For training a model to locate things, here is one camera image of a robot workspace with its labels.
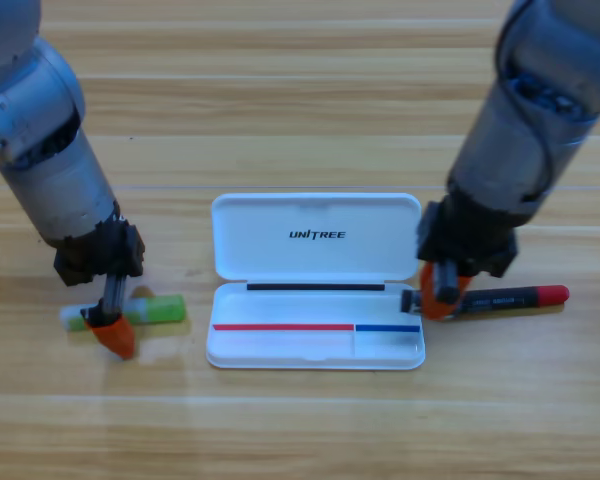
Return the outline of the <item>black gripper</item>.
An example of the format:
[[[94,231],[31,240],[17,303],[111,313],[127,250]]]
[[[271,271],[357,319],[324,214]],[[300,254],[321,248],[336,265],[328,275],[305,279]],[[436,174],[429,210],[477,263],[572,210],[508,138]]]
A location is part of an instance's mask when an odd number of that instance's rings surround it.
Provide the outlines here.
[[[422,316],[443,320],[458,314],[473,277],[502,277],[517,255],[518,226],[517,215],[481,206],[463,193],[430,202],[417,228],[417,257],[425,262]]]
[[[113,213],[81,237],[66,237],[55,245],[54,268],[68,287],[106,277],[98,303],[81,310],[82,318],[98,342],[121,359],[135,353],[135,334],[122,315],[126,280],[144,273],[145,245],[136,226],[118,204]]]

